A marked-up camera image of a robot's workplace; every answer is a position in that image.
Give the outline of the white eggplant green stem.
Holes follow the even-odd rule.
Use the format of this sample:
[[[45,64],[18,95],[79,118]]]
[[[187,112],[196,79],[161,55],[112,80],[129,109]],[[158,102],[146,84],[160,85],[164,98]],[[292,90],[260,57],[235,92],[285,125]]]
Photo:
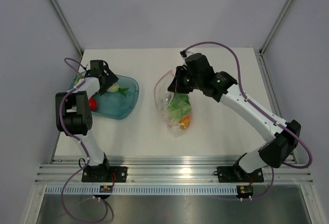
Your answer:
[[[126,97],[128,90],[129,90],[129,88],[121,88],[119,86],[118,82],[116,82],[110,88],[107,89],[107,92],[111,92],[111,93],[118,92]]]

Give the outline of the green lettuce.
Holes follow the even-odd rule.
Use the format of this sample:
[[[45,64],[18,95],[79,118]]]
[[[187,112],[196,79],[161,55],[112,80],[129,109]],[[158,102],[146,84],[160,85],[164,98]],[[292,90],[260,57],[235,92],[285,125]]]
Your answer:
[[[173,119],[181,119],[189,115],[191,111],[189,96],[187,94],[175,93],[168,105],[169,116]]]

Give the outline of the clear pink zip top bag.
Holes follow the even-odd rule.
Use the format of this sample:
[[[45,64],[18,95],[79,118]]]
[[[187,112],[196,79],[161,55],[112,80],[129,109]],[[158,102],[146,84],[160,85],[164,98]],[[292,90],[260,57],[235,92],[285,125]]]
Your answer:
[[[169,69],[155,84],[153,97],[157,114],[165,123],[167,130],[173,137],[179,137],[185,134],[187,129],[180,129],[180,119],[173,119],[169,116],[168,105],[175,93],[167,91],[168,86],[174,78],[173,70]]]

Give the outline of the red tomato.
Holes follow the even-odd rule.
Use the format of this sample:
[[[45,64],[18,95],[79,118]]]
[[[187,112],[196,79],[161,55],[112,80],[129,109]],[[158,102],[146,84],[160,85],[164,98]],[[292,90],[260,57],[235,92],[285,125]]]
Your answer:
[[[90,107],[91,111],[96,111],[97,110],[98,104],[97,104],[97,101],[93,97],[91,97],[89,99],[89,107]]]

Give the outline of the red orange mango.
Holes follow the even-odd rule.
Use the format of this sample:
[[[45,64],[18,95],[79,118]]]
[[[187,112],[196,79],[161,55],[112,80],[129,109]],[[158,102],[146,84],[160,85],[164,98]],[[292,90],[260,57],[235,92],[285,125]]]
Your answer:
[[[191,114],[182,117],[178,123],[180,129],[187,129],[190,125],[191,118],[192,118]]]

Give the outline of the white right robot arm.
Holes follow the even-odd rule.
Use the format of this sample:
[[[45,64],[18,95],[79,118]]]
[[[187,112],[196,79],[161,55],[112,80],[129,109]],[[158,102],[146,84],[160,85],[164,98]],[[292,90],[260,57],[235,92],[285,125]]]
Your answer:
[[[247,182],[263,167],[279,168],[297,147],[301,125],[296,120],[287,122],[261,106],[255,107],[256,102],[240,90],[238,81],[225,71],[215,72],[205,55],[189,51],[181,51],[180,55],[185,63],[176,67],[168,91],[189,94],[200,90],[236,112],[265,141],[259,148],[240,156],[223,176],[231,182]]]

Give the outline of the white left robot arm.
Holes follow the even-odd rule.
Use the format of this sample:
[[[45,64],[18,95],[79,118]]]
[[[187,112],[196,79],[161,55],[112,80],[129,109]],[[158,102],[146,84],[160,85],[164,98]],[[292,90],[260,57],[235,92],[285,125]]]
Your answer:
[[[118,77],[103,60],[91,60],[89,65],[84,75],[77,72],[80,79],[72,89],[55,95],[56,126],[58,131],[75,139],[85,154],[85,165],[80,166],[83,182],[115,182],[116,170],[110,166],[91,131],[93,117],[89,100],[95,94],[106,93],[118,82]]]

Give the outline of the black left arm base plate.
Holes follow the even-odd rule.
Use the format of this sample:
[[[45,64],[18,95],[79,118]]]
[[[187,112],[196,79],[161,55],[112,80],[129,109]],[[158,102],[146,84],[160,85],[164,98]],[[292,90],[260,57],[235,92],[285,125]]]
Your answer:
[[[108,169],[101,166],[88,166],[83,170],[82,182],[85,183],[125,183],[128,168],[125,166],[110,166]]]

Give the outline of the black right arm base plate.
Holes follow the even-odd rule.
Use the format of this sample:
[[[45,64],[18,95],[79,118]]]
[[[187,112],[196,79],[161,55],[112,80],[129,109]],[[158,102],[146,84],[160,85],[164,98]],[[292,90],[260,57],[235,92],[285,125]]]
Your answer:
[[[262,169],[246,173],[237,166],[218,166],[213,172],[218,177],[219,183],[261,183],[264,182]]]

